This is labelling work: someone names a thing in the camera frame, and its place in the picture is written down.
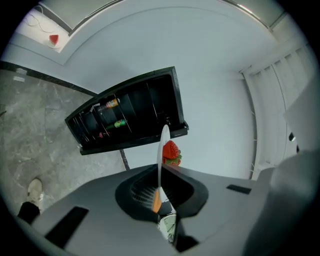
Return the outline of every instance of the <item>shoe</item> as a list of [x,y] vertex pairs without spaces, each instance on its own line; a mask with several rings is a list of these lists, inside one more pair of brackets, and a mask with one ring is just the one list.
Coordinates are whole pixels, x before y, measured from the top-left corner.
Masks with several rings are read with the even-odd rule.
[[43,198],[43,188],[40,179],[35,178],[28,187],[27,201],[39,207],[39,202]]

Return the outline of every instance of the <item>black shelf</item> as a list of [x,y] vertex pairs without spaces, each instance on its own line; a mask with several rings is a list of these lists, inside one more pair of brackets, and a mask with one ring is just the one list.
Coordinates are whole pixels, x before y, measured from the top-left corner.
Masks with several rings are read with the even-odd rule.
[[[109,101],[116,106],[107,108]],[[115,127],[123,120],[125,125]],[[188,134],[174,67],[155,70],[117,84],[92,98],[65,122],[81,144],[82,155],[158,142],[168,125],[171,138]]]

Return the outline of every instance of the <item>black rectangular cutout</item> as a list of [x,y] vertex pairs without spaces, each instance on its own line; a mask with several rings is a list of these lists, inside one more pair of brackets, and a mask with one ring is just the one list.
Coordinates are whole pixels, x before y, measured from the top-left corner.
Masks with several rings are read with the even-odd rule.
[[251,188],[243,187],[243,186],[237,186],[237,185],[229,185],[226,187],[228,190],[233,190],[236,192],[240,192],[246,195],[249,195]]
[[88,212],[88,209],[74,207],[53,227],[45,238],[63,249]]

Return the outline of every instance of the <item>gray floor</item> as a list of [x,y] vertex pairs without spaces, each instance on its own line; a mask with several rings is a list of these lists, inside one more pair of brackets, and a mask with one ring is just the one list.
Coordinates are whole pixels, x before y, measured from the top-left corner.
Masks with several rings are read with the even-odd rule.
[[[14,76],[25,82],[13,80]],[[65,117],[91,96],[0,70],[0,189],[19,212],[28,184],[43,183],[43,211],[82,184],[125,170],[119,151],[82,156]]]

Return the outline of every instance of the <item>red strawberry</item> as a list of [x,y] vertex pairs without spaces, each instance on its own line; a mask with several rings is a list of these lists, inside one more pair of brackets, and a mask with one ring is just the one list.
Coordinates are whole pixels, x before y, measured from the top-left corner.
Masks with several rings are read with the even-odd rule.
[[57,45],[59,35],[58,34],[51,34],[51,35],[49,35],[49,39],[50,39],[51,43],[53,43],[54,45]]
[[162,150],[162,156],[167,159],[175,159],[179,155],[179,149],[177,145],[169,140],[164,146]]

